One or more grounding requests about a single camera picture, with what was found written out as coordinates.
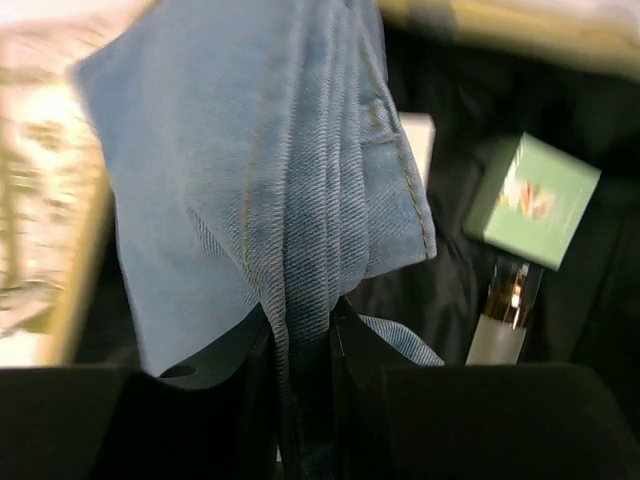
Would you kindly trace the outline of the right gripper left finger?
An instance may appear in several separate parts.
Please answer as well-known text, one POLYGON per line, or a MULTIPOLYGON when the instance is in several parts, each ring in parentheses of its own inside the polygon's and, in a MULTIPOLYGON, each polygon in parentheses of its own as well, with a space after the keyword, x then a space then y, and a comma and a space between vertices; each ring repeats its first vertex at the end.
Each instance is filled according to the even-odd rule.
POLYGON ((160 380, 121 367, 5 370, 5 479, 270 479, 270 328, 244 323, 160 380))

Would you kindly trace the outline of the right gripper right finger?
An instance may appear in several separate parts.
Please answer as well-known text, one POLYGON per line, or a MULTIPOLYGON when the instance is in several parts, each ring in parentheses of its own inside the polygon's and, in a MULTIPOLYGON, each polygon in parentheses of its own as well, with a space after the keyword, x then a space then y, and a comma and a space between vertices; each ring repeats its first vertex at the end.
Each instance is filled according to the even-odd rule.
POLYGON ((639 447, 590 370, 420 367, 346 300, 331 316, 341 479, 635 479, 639 447))

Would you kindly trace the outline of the clear gold pump bottle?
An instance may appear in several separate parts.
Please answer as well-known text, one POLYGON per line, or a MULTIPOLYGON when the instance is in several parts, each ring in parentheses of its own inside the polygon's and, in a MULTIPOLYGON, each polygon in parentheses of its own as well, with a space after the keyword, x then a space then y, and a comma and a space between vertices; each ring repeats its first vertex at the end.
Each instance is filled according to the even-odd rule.
POLYGON ((542 274, 541 267, 528 262, 504 257, 497 260, 467 365, 518 362, 542 274))

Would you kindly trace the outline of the green cosmetic box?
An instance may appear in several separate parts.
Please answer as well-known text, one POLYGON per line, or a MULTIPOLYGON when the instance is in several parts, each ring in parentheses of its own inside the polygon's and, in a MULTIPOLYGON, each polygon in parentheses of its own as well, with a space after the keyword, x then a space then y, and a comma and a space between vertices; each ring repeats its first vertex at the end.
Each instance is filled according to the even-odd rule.
POLYGON ((556 271, 600 175, 597 168, 527 133, 500 139, 463 230, 556 271))

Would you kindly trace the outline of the white cosmetic box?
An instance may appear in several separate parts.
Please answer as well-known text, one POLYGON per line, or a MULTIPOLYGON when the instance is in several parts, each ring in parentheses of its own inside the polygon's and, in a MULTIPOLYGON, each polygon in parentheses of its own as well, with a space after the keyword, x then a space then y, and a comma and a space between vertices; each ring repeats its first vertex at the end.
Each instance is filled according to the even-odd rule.
POLYGON ((427 188, 436 136, 435 123, 428 114, 401 112, 399 119, 409 142, 423 186, 427 188))

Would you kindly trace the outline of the blue denim cloth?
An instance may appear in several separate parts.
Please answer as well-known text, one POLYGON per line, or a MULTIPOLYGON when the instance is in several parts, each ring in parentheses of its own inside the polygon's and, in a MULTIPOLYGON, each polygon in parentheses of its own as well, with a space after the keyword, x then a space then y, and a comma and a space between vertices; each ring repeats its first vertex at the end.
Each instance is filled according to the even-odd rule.
POLYGON ((291 479, 336 476, 330 313, 435 228, 371 1, 161 1, 77 63, 145 370, 256 306, 291 479))

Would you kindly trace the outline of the cream cartoon print cloth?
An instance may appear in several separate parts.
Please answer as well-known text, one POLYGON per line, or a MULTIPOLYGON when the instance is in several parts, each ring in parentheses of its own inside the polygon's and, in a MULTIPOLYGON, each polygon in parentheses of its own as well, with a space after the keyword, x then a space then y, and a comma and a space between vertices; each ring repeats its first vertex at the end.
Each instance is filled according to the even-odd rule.
POLYGON ((64 287, 100 147, 68 72, 102 46, 103 15, 1 31, 1 335, 38 331, 64 287))

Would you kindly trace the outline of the yellow suitcase black lining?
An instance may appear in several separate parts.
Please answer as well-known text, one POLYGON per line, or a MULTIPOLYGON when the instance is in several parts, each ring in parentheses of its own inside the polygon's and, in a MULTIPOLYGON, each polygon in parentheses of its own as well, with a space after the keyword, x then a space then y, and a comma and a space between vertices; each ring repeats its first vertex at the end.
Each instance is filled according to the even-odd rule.
MULTIPOLYGON (((521 362, 571 362, 613 387, 639 377, 639 85, 603 75, 605 37, 574 30, 582 70, 448 40, 453 13, 378 1, 387 86, 401 112, 436 127, 424 188, 436 253, 362 280, 346 296, 386 341, 421 361, 420 343, 448 365, 466 361, 494 266, 508 252, 463 230, 497 142, 527 133, 601 171, 558 270, 543 269, 521 362)), ((144 370, 119 258, 98 283, 74 359, 120 353, 144 370)))

